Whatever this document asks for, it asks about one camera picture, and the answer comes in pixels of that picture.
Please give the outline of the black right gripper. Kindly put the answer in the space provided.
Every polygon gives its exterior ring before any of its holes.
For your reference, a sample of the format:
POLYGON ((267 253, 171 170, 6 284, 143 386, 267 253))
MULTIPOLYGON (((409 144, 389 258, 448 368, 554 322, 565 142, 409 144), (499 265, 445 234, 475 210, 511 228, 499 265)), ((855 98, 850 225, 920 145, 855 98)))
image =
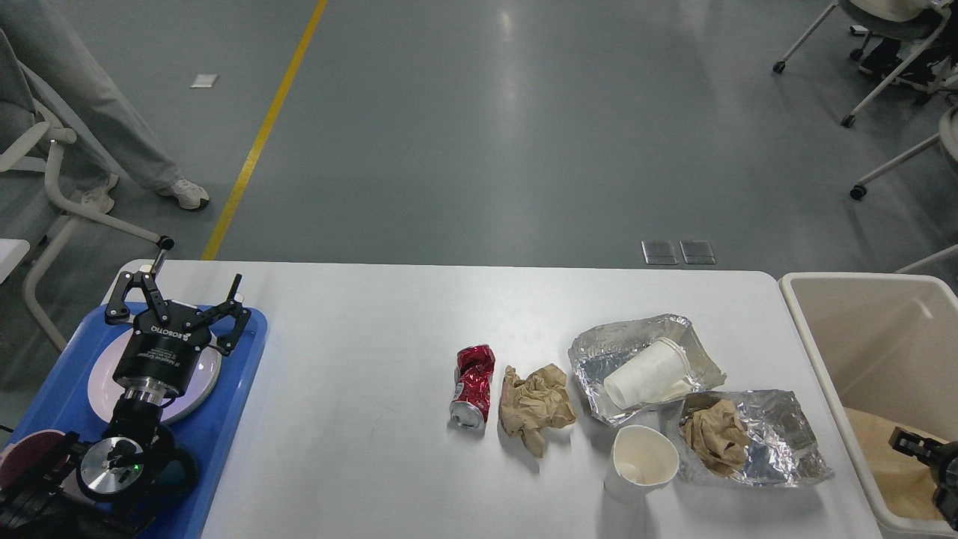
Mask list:
POLYGON ((889 445, 931 468, 936 484, 932 502, 945 522, 957 529, 957 441, 944 444, 936 438, 894 427, 889 445))

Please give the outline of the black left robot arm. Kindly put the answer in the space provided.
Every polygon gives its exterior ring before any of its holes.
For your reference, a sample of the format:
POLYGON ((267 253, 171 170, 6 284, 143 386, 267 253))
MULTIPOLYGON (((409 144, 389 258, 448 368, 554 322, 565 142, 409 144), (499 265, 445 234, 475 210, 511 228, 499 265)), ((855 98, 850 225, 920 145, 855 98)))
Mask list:
POLYGON ((117 276, 2 454, 2 536, 198 538, 264 346, 233 280, 218 305, 117 276))

